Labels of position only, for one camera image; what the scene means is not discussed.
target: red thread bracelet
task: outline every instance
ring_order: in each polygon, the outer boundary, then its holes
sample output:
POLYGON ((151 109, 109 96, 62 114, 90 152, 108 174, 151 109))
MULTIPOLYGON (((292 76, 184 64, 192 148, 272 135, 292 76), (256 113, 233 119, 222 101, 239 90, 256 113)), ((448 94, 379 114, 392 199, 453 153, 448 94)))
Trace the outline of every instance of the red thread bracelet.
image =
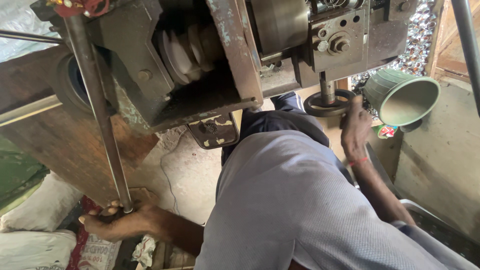
POLYGON ((359 160, 350 161, 348 164, 350 165, 350 167, 352 167, 353 165, 362 163, 366 160, 368 160, 368 157, 364 157, 364 158, 359 159, 359 160))

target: man's arm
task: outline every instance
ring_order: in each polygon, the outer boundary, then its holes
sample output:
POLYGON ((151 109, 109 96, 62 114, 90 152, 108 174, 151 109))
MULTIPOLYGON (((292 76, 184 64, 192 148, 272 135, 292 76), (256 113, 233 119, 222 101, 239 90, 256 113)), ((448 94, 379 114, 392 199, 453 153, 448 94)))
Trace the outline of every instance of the man's arm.
MULTIPOLYGON (((102 211, 103 215, 121 212, 118 201, 111 204, 111 207, 102 211)), ((150 204, 137 204, 135 212, 110 223, 101 221, 95 211, 79 217, 79 221, 85 225, 87 232, 96 234, 100 239, 116 242, 137 235, 150 234, 194 256, 200 254, 204 241, 203 226, 150 204)))
POLYGON ((365 141, 372 118, 362 108, 362 102, 362 97, 355 97, 352 100, 342 132, 342 146, 347 160, 351 163, 360 190, 382 221, 388 223, 403 221, 415 225, 412 216, 388 189, 372 163, 366 160, 365 141))

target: handwheel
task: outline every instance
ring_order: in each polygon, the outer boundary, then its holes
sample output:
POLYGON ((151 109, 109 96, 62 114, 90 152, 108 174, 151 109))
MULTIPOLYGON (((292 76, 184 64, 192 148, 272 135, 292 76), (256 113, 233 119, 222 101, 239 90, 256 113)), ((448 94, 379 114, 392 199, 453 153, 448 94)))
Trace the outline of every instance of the handwheel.
POLYGON ((322 93, 318 92, 309 96, 303 106, 305 111, 315 117, 331 117, 344 113, 347 110, 348 102, 355 96, 352 91, 336 89, 335 90, 335 102, 325 105, 322 103, 322 93), (337 97, 346 98, 347 100, 339 100, 337 97))

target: hand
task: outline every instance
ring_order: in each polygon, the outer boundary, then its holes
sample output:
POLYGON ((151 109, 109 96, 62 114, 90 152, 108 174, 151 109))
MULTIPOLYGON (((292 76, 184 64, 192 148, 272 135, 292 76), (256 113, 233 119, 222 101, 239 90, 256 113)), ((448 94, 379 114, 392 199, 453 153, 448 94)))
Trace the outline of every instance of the hand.
POLYGON ((100 213, 101 216, 116 215, 116 219, 110 223, 102 221, 105 218, 99 218, 95 210, 78 220, 87 232, 96 234, 100 239, 117 242, 137 235, 152 234, 157 230, 163 212, 166 212, 155 205, 138 202, 133 207, 135 211, 125 215, 121 207, 119 201, 112 201, 110 206, 100 213))
POLYGON ((367 156, 365 141, 372 127, 372 118, 362 108, 362 103, 362 96, 352 99, 342 131, 342 147, 348 161, 360 160, 367 156))

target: metal shaft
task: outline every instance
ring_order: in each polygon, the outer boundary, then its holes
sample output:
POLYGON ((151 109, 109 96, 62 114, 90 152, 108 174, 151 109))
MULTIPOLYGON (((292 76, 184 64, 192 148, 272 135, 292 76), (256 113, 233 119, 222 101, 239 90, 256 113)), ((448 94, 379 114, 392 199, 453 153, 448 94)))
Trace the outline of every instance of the metal shaft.
POLYGON ((23 32, 15 32, 15 31, 1 30, 1 29, 0 29, 0 37, 21 39, 21 40, 28 40, 28 41, 36 41, 36 42, 44 42, 44 43, 54 43, 54 44, 62 44, 63 43, 63 39, 58 38, 58 37, 47 37, 47 36, 43 36, 43 35, 29 34, 29 33, 23 33, 23 32))
POLYGON ((322 97, 322 103, 324 105, 332 104, 335 102, 334 81, 325 80, 325 71, 320 73, 320 93, 322 97))
POLYGON ((25 106, 0 114, 0 126, 8 125, 60 105, 61 102, 56 95, 37 100, 25 106))
POLYGON ((133 209, 132 200, 130 199, 127 181, 123 173, 117 142, 113 135, 112 123, 107 110, 107 102, 103 92, 99 68, 95 60, 92 44, 88 40, 82 15, 65 18, 65 25, 70 35, 73 52, 77 58, 80 72, 82 73, 93 113, 100 127, 100 134, 112 170, 113 181, 117 187, 120 202, 123 204, 123 211, 129 213, 133 209))
POLYGON ((472 84, 473 96, 477 104, 477 112, 480 116, 480 53, 472 23, 472 13, 468 0, 453 0, 453 12, 455 14, 458 34, 462 43, 463 55, 467 64, 470 83, 472 84))

